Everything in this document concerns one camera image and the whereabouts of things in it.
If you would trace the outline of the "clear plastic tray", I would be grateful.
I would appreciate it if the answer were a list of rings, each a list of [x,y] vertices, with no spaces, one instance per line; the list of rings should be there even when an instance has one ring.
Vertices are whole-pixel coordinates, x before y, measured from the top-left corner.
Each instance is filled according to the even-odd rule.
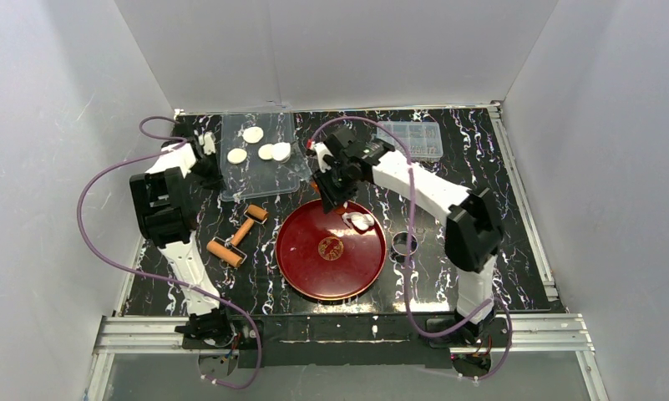
[[[291,113],[223,116],[220,170],[219,198],[234,202],[294,192],[312,174]]]

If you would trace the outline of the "white dough piece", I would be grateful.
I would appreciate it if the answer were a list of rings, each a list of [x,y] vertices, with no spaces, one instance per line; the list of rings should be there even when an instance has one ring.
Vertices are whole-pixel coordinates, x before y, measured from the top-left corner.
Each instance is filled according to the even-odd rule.
[[[350,228],[362,232],[370,231],[376,224],[372,215],[361,212],[345,212],[342,214],[342,220]]]

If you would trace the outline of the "cut round dough wrapper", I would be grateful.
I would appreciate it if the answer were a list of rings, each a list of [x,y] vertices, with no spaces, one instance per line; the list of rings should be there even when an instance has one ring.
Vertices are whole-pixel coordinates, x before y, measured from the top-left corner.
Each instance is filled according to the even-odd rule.
[[[278,142],[271,147],[271,157],[277,162],[286,162],[291,157],[291,144]]]

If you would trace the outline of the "wooden rolling pin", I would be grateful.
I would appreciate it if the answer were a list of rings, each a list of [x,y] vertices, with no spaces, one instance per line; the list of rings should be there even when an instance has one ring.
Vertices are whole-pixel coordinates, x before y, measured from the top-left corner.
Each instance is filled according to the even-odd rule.
[[[244,216],[245,220],[231,237],[228,239],[215,237],[206,245],[206,250],[212,256],[215,256],[233,268],[240,267],[247,258],[247,254],[239,248],[239,245],[250,233],[253,226],[256,224],[264,225],[266,223],[269,212],[259,206],[248,205]]]

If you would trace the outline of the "metal ring cutter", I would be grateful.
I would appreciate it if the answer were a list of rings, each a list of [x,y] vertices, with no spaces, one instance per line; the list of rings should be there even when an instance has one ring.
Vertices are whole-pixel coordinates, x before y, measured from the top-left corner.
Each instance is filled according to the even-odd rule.
[[[418,249],[418,240],[414,234],[405,231],[396,233],[389,247],[389,258],[397,263],[411,259]]]

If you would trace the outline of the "round red tray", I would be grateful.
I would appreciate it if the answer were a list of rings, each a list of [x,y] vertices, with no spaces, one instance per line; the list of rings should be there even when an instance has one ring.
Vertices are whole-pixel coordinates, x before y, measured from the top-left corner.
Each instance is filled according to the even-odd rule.
[[[340,301],[365,292],[388,259],[388,244],[374,214],[350,201],[346,212],[368,213],[376,221],[366,232],[350,228],[334,211],[313,200],[284,221],[276,238],[276,262],[286,282],[305,297]]]

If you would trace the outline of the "scraper knife orange handle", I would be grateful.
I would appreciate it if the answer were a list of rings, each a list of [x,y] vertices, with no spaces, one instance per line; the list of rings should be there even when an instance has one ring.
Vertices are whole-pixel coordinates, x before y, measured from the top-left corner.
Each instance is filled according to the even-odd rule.
[[[316,193],[317,195],[321,195],[320,190],[319,190],[319,187],[318,187],[317,183],[316,183],[314,180],[311,180],[311,181],[310,181],[310,187],[315,191],[315,193]],[[333,209],[333,211],[334,211],[336,214],[338,214],[338,215],[341,216],[341,215],[343,215],[343,214],[346,212],[346,205],[347,205],[347,203],[345,203],[343,206],[339,206],[339,207]]]

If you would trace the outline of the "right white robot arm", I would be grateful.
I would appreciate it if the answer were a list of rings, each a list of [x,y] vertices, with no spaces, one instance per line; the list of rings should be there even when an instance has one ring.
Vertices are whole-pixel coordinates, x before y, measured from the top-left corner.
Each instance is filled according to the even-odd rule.
[[[493,276],[504,228],[494,192],[487,187],[470,189],[454,184],[412,161],[399,139],[392,143],[374,138],[359,140],[342,126],[323,141],[310,138],[306,153],[317,159],[312,179],[324,212],[343,206],[357,193],[359,183],[391,190],[410,203],[409,216],[422,209],[444,228],[444,252],[455,267],[458,298],[454,324],[441,332],[421,328],[409,308],[410,294],[403,293],[408,320],[424,338],[442,338],[465,327],[479,334],[494,316]]]

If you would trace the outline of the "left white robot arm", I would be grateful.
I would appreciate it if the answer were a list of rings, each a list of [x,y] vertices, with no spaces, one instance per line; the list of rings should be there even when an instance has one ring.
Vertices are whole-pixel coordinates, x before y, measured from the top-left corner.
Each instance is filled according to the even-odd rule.
[[[234,328],[199,253],[197,211],[188,184],[193,168],[206,172],[204,161],[183,136],[160,140],[154,164],[129,178],[138,227],[166,259],[183,293],[188,322],[175,331],[189,340],[224,347],[233,341]]]

